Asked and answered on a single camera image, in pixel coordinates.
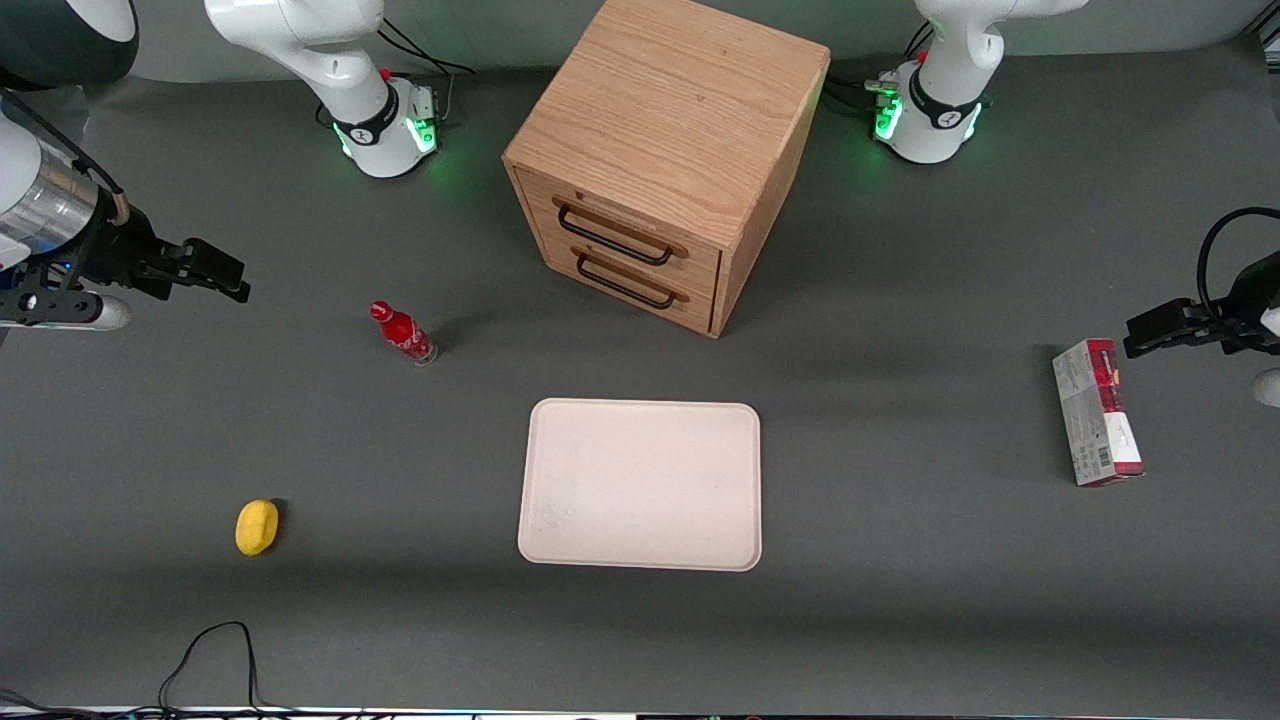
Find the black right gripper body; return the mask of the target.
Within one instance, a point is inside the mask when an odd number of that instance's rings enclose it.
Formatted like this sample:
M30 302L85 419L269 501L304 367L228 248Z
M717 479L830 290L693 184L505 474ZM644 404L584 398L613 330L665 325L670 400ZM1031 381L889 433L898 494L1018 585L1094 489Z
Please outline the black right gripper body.
M124 225L91 220L60 250L60 286L79 291L87 281L168 299L173 286L189 284L184 255L183 246L156 236L146 217Z

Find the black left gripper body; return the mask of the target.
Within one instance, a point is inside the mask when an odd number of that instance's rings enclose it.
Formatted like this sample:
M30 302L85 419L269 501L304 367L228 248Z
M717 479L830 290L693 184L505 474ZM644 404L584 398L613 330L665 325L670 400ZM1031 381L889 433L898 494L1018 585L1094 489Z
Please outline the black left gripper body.
M1210 252L1199 251L1196 290L1203 319L1190 346L1219 343L1226 355L1252 350L1276 356L1277 328L1266 324L1265 318L1277 319L1279 252L1248 265L1221 299L1210 297L1208 260Z

